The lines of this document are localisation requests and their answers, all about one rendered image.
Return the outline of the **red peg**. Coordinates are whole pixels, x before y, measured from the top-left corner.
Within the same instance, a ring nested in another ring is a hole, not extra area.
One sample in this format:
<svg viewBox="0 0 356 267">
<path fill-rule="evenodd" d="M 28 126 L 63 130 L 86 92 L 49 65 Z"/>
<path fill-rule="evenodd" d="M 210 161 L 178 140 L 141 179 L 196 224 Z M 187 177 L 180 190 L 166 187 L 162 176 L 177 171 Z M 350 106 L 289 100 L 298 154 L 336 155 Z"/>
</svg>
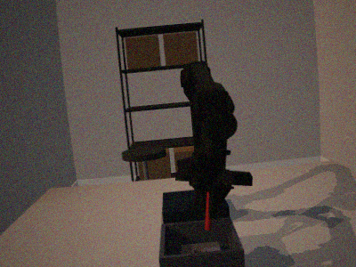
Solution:
<svg viewBox="0 0 356 267">
<path fill-rule="evenodd" d="M 209 191 L 206 196 L 206 219 L 205 219 L 205 231 L 210 231 L 212 226 L 212 218 L 208 217 L 209 212 Z"/>
</svg>

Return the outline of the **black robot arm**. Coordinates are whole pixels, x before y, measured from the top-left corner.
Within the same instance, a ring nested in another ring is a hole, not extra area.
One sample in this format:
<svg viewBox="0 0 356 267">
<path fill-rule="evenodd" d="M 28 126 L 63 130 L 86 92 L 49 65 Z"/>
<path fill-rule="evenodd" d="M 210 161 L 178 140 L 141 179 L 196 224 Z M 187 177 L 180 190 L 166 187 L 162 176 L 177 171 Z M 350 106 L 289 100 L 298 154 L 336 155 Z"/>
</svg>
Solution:
<svg viewBox="0 0 356 267">
<path fill-rule="evenodd" d="M 219 143 L 227 145 L 238 129 L 238 121 L 233 115 L 234 104 L 225 87 L 215 82 L 207 61 L 192 61 L 181 71 L 181 87 L 190 101 L 190 113 L 194 151 L 190 158 L 176 160 L 179 175 L 194 175 L 206 171 L 216 172 L 212 149 L 207 153 L 200 143 Z"/>
</svg>

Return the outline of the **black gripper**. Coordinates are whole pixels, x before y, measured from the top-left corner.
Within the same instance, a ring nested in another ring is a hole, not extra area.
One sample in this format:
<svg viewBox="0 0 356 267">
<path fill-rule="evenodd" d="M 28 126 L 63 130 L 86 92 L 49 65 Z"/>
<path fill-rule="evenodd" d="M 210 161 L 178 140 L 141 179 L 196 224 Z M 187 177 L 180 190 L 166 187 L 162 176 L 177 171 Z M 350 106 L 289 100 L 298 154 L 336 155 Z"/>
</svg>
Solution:
<svg viewBox="0 0 356 267">
<path fill-rule="evenodd" d="M 226 157 L 231 154 L 231 151 L 227 150 L 227 145 L 200 143 L 200 148 L 196 148 L 196 153 L 199 153 L 200 150 L 207 153 L 207 149 L 212 149 L 214 153 L 216 163 L 215 173 L 209 173 L 207 168 L 206 171 L 194 175 L 180 176 L 179 171 L 177 171 L 175 180 L 191 182 L 189 185 L 198 193 L 204 217 L 206 217 L 206 196 L 209 191 L 208 217 L 214 218 L 229 191 L 234 189 L 234 186 L 231 185 L 253 186 L 253 176 L 250 172 L 237 172 L 226 169 Z M 207 176 L 208 174 L 209 176 Z M 214 177 L 214 175 L 217 175 L 217 177 Z"/>
</svg>

